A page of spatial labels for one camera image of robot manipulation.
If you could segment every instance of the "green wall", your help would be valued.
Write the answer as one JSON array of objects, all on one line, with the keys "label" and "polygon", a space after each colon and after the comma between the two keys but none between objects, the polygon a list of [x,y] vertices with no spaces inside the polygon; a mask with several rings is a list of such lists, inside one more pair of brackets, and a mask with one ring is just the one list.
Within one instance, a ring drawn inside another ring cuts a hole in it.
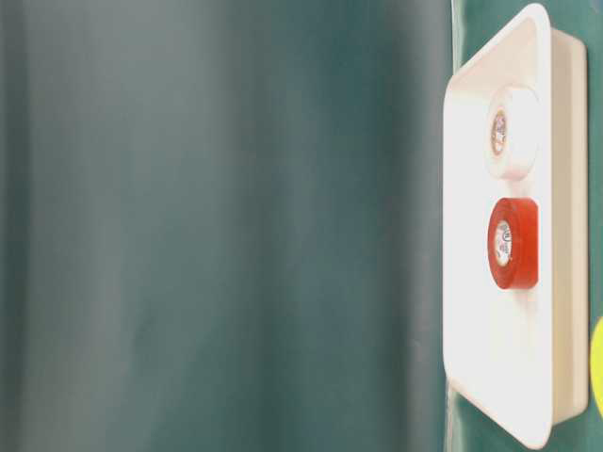
[{"label": "green wall", "polygon": [[0,0],[6,450],[441,450],[449,9]]}]

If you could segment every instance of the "tape roll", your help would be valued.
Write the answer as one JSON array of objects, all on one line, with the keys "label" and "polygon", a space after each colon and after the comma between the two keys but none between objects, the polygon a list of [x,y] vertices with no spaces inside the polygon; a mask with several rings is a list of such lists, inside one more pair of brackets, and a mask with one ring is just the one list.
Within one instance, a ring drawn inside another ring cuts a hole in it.
[{"label": "tape roll", "polygon": [[538,282],[538,206],[529,198],[502,198],[488,225],[488,263],[501,289]]},{"label": "tape roll", "polygon": [[520,180],[536,158],[540,120],[538,99],[531,89],[504,87],[490,104],[487,117],[485,160],[497,178]]}]

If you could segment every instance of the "green backdrop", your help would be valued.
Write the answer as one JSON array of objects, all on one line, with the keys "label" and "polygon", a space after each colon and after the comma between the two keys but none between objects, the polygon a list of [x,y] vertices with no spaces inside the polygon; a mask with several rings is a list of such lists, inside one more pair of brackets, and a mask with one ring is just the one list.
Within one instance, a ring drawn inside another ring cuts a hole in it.
[{"label": "green backdrop", "polygon": [[0,448],[442,450],[450,24],[0,0]]},{"label": "green backdrop", "polygon": [[[471,58],[528,1],[453,0],[454,66]],[[541,2],[554,27],[587,46],[589,74],[589,240],[591,329],[603,315],[603,2],[550,0]],[[448,395],[447,450],[498,452],[528,450],[462,397]],[[603,420],[591,400],[583,415],[553,428],[545,451],[603,450]]]}]

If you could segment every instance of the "white tape roll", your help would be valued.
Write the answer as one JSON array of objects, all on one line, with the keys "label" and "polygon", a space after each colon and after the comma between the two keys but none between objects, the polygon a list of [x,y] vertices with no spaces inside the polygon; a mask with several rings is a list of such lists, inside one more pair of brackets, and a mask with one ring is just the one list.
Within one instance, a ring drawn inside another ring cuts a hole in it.
[{"label": "white tape roll", "polygon": [[504,87],[490,104],[487,117],[485,160],[500,179],[523,179],[536,157],[542,119],[531,89]]}]

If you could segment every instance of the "red tape roll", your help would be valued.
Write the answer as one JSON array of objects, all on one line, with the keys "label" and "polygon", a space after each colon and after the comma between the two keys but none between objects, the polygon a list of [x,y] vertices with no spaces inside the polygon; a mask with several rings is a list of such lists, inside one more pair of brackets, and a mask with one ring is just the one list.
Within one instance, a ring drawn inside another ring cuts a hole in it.
[{"label": "red tape roll", "polygon": [[501,289],[538,282],[538,206],[529,198],[502,198],[488,225],[488,263]]}]

